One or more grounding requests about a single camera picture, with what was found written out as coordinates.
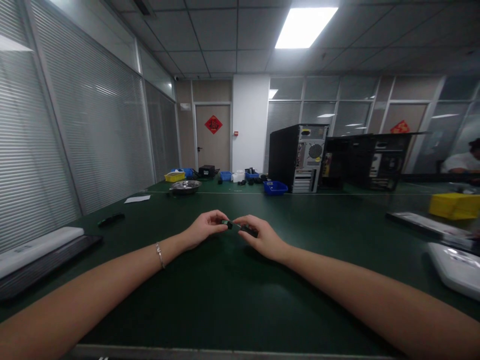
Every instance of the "silver bracelet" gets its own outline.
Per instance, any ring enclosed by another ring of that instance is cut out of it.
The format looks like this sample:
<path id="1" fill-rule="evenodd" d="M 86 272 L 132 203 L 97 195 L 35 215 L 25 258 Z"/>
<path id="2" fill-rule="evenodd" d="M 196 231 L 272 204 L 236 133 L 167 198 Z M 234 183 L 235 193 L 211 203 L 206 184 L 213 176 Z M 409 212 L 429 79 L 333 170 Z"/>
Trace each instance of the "silver bracelet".
<path id="1" fill-rule="evenodd" d="M 164 259 L 162 259 L 162 251 L 160 250 L 160 244 L 157 242 L 155 245 L 156 245 L 156 252 L 158 253 L 158 256 L 160 256 L 161 268 L 165 269 Z"/>

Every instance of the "green workbench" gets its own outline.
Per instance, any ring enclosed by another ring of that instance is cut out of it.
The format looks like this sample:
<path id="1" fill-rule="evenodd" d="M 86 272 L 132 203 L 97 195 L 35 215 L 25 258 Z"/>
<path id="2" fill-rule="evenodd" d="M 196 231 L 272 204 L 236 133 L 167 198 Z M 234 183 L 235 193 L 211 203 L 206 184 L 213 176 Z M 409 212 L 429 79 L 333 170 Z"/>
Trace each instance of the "green workbench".
<path id="1" fill-rule="evenodd" d="M 342 191 L 278 197 L 265 196 L 257 184 L 204 182 L 198 193 L 180 197 L 168 196 L 169 186 L 158 183 L 147 189 L 148 201 L 121 200 L 69 224 L 104 240 L 19 298 L 0 304 L 0 321 L 99 264 L 183 231 L 200 213 L 213 209 L 230 219 L 247 214 L 263 218 L 292 245 L 397 279 L 480 320 L 479 302 L 442 284 L 427 253 L 432 240 L 385 219 L 387 211 L 426 214 L 431 194 L 448 191 L 445 184 L 401 183 L 395 193 L 346 185 Z M 118 212 L 125 220 L 97 227 L 99 220 Z M 208 351 L 189 352 L 200 349 Z M 141 285 L 75 351 L 102 356 L 136 351 L 145 358 L 178 358 L 185 352 L 211 359 L 248 357 L 250 352 L 274 358 L 276 353 L 401 356 L 234 231 L 206 240 Z"/>

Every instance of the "forearm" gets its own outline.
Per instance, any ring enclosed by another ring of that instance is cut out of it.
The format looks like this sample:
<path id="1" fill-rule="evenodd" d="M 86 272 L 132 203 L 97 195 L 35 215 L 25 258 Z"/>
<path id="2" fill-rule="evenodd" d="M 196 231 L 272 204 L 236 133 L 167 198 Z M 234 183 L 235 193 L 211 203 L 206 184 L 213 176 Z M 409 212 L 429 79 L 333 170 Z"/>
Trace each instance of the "forearm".
<path id="1" fill-rule="evenodd" d="M 185 232 L 160 242 L 165 265 L 185 251 Z M 115 258 L 0 324 L 0 359 L 57 359 L 162 268 L 155 244 Z"/>
<path id="2" fill-rule="evenodd" d="M 480 356 L 480 323 L 424 292 L 294 247 L 282 263 L 412 359 Z"/>

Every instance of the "person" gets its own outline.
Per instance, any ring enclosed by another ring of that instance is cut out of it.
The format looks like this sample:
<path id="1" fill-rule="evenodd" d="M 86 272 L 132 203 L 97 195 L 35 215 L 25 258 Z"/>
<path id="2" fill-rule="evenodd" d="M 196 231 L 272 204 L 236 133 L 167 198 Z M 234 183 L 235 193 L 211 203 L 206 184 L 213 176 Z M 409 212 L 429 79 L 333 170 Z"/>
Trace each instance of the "person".
<path id="1" fill-rule="evenodd" d="M 208 236 L 227 230 L 219 210 L 182 233 L 99 265 L 0 324 L 0 359 L 58 359 L 140 284 Z M 309 281 L 412 359 L 479 359 L 480 323 L 432 296 L 366 268 L 293 247 L 252 215 L 239 235 Z"/>
<path id="2" fill-rule="evenodd" d="M 468 145 L 470 145 L 470 151 L 452 155 L 443 162 L 442 173 L 480 173 L 480 137 L 469 142 Z"/>

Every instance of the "blue plastic bin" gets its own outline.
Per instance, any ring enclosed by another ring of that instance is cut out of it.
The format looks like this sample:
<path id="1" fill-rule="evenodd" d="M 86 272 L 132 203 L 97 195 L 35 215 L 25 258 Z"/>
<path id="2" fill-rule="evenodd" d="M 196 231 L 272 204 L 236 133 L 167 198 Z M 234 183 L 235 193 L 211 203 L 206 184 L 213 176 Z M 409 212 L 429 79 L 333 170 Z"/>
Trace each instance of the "blue plastic bin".
<path id="1" fill-rule="evenodd" d="M 249 174 L 248 172 L 245 172 L 245 179 L 253 179 L 253 178 L 258 178 L 260 174 L 258 172 Z"/>
<path id="2" fill-rule="evenodd" d="M 186 178 L 193 178 L 194 177 L 194 170 L 190 167 L 186 167 L 186 168 L 179 168 L 179 169 L 172 169 L 170 170 L 170 172 L 174 172 L 175 170 L 178 170 L 178 171 L 183 171 L 185 173 L 185 177 Z"/>
<path id="3" fill-rule="evenodd" d="M 267 195 L 283 195 L 289 188 L 283 182 L 280 181 L 264 181 L 263 187 L 265 188 L 265 194 Z"/>
<path id="4" fill-rule="evenodd" d="M 232 179 L 232 173 L 230 171 L 220 171 L 220 178 L 223 181 L 230 181 Z"/>

